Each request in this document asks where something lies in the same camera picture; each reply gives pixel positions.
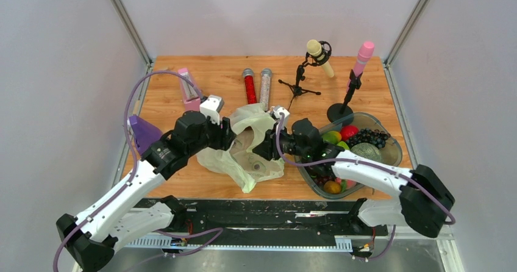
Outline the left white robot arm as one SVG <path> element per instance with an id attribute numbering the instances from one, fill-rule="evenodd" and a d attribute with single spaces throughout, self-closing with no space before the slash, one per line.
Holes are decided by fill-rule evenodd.
<path id="1" fill-rule="evenodd" d="M 182 230 L 187 210 L 171 195 L 144 211 L 126 214 L 198 152 L 205 148 L 228 150 L 235 137 L 229 118 L 214 123 L 201 112 L 185 112 L 173 130 L 150 144 L 136 170 L 83 212 L 64 214 L 57 220 L 64 247 L 83 271 L 100 271 L 116 252 L 137 238 L 159 229 Z"/>

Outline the pale green plastic bag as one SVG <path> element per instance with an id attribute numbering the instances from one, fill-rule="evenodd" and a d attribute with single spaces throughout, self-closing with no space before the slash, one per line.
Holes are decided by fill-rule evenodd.
<path id="1" fill-rule="evenodd" d="M 250 193 L 258 182 L 282 177 L 285 167 L 282 159 L 266 160 L 252 152 L 275 123 L 265 105 L 256 103 L 239 107 L 229 119 L 231 129 L 237 135 L 232 146 L 227 151 L 202 150 L 196 155 L 199 164 L 212 172 L 227 174 L 243 193 Z"/>

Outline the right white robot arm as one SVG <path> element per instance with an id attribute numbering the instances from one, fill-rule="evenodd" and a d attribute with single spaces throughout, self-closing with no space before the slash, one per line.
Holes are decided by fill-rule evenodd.
<path id="1" fill-rule="evenodd" d="M 280 119 L 252 152 L 266 160 L 284 159 L 296 167 L 352 180 L 390 195 L 386 203 L 366 200 L 349 215 L 349 228 L 356 234 L 387 224 L 408 226 L 436 238 L 444 225 L 457 222 L 451 213 L 455 198 L 433 169 L 425 165 L 401 168 L 361 157 L 323 140 L 306 118 L 295 122 L 290 133 Z"/>

